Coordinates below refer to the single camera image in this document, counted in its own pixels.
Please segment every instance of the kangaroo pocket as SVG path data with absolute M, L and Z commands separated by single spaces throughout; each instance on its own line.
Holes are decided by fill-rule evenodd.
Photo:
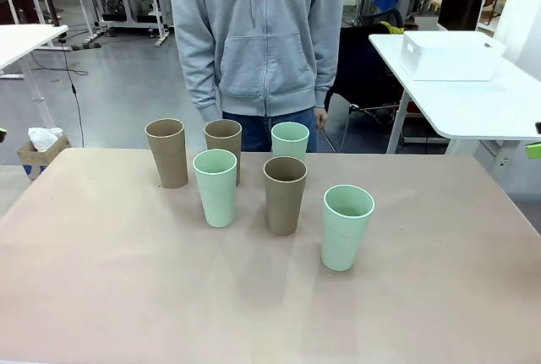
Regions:
M 299 33 L 269 35 L 269 95 L 283 95 L 314 86 Z
M 263 96 L 265 37 L 227 37 L 221 57 L 220 92 L 225 96 Z

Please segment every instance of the person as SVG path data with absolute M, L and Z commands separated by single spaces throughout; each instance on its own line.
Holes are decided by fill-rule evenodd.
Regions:
M 243 127 L 244 151 L 270 151 L 271 129 L 327 121 L 342 0 L 172 0 L 186 86 L 205 122 Z

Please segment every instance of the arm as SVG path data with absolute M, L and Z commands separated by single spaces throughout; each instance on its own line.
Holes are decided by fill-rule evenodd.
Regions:
M 336 77 L 343 0 L 312 0 L 309 14 L 317 77 L 315 107 L 323 108 L 327 91 Z
M 186 88 L 205 122 L 221 119 L 214 84 L 216 43 L 205 0 L 172 0 L 172 11 Z

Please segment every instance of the gray hoodie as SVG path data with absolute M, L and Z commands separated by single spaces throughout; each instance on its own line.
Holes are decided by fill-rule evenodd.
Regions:
M 342 0 L 172 0 L 186 85 L 209 122 L 323 107 Z

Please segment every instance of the cup rim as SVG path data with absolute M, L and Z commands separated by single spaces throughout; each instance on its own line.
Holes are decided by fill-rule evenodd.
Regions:
M 156 136 L 154 134 L 151 134 L 149 133 L 148 131 L 148 128 L 151 124 L 153 123 L 158 123 L 158 122 L 163 122 L 163 121 L 174 121 L 174 122 L 178 122 L 180 123 L 180 129 L 178 130 L 178 132 L 175 132 L 173 134 L 168 134 L 167 136 Z M 156 119 L 155 121 L 152 121 L 150 123 L 148 123 L 146 126 L 145 126 L 145 133 L 147 135 L 149 135 L 150 137 L 152 138 L 156 138 L 156 139 L 167 139 L 167 138 L 172 138 L 173 136 L 179 134 L 179 133 L 182 133 L 184 131 L 184 123 L 182 121 L 179 121 L 178 119 L 175 119 L 174 117 L 164 117 L 162 119 Z
M 221 172 L 206 172 L 206 171 L 203 171 L 199 168 L 197 168 L 195 166 L 195 161 L 197 160 L 197 158 L 200 156 L 200 155 L 203 155 L 204 153 L 209 153 L 209 152 L 226 152 L 226 153 L 229 153 L 230 155 L 233 156 L 233 159 L 235 160 L 235 162 L 233 163 L 233 166 L 231 168 L 228 168 L 227 170 L 225 171 L 221 171 Z M 192 167 L 194 168 L 194 170 L 196 170 L 198 173 L 200 174 L 205 174 L 206 176 L 220 176 L 222 174 L 226 174 L 228 173 L 229 171 L 231 170 L 235 170 L 237 169 L 237 156 L 234 155 L 231 151 L 229 150 L 224 150 L 224 149 L 209 149 L 209 150 L 205 150 L 205 151 L 202 151 L 200 152 L 198 155 L 196 155 L 194 157 L 194 160 L 192 161 Z
M 306 134 L 301 138 L 301 139 L 294 139 L 294 140 L 288 140 L 288 139 L 282 139 L 280 138 L 279 136 L 277 136 L 275 133 L 274 133 L 274 129 L 277 128 L 278 126 L 280 125 L 299 125 L 299 126 L 302 126 L 303 128 L 306 129 Z M 298 122 L 281 122 L 281 123 L 277 123 L 276 125 L 274 125 L 272 127 L 272 129 L 270 130 L 270 134 L 277 138 L 278 140 L 281 140 L 282 142 L 287 142 L 287 143 L 297 143 L 297 142 L 302 142 L 303 140 L 306 140 L 306 138 L 308 138 L 310 136 L 310 129 L 308 129 L 307 127 L 305 127 L 302 123 L 298 123 Z
M 267 171 L 266 171 L 266 167 L 267 167 L 267 164 L 269 164 L 271 161 L 275 160 L 275 159 L 293 159 L 295 161 L 299 161 L 300 163 L 303 164 L 304 166 L 304 174 L 302 177 L 298 178 L 297 180 L 294 180 L 294 181 L 282 181 L 282 180 L 276 180 L 275 178 L 269 176 L 267 174 Z M 289 155 L 279 155 L 277 157 L 272 157 L 271 159 L 267 160 L 264 165 L 263 165 L 263 173 L 265 174 L 265 177 L 269 178 L 270 180 L 272 180 L 273 182 L 279 182 L 280 184 L 294 184 L 295 182 L 300 182 L 302 181 L 307 175 L 308 175 L 308 167 L 306 166 L 306 164 L 304 163 L 304 161 L 298 159 L 297 157 L 291 157 Z
M 216 123 L 216 122 L 223 122 L 223 121 L 228 121 L 228 122 L 232 122 L 232 123 L 236 123 L 239 127 L 239 130 L 238 132 L 236 132 L 235 134 L 232 134 L 231 136 L 214 136 L 213 134 L 209 134 L 207 133 L 206 129 L 209 127 L 209 125 L 211 125 L 212 123 Z M 238 123 L 237 121 L 232 121 L 231 119 L 218 119 L 217 121 L 212 121 L 212 122 L 208 122 L 205 127 L 203 128 L 203 132 L 205 132 L 205 134 L 209 137 L 209 138 L 213 138 L 213 139 L 231 139 L 231 138 L 234 138 L 235 136 L 238 136 L 239 134 L 241 134 L 243 132 L 243 125 L 241 125 L 240 123 Z
M 357 215 L 357 216 L 348 216 L 348 215 L 343 215 L 341 213 L 338 213 L 336 212 L 333 208 L 330 207 L 330 205 L 327 203 L 327 194 L 329 193 L 329 191 L 335 189 L 335 188 L 338 188 L 338 187 L 351 187 L 351 188 L 355 188 L 355 189 L 358 189 L 360 191 L 362 191 L 363 193 L 365 193 L 366 195 L 369 196 L 370 198 L 370 201 L 372 201 L 372 207 L 370 208 L 370 210 L 366 213 L 366 214 L 363 214 L 363 215 Z M 325 191 L 325 195 L 323 196 L 323 201 L 325 202 L 325 207 L 330 211 L 332 212 L 334 215 L 338 215 L 340 216 L 341 218 L 345 218 L 345 219 L 361 219 L 361 218 L 365 218 L 366 216 L 370 216 L 373 212 L 374 212 L 374 209 L 375 209 L 375 201 L 374 201 L 374 198 L 372 197 L 372 195 L 366 190 L 366 189 L 363 189 L 361 187 L 357 187 L 356 185 L 351 185 L 351 184 L 338 184 L 338 185 L 335 185 L 334 187 L 330 187 L 329 189 L 327 189 Z

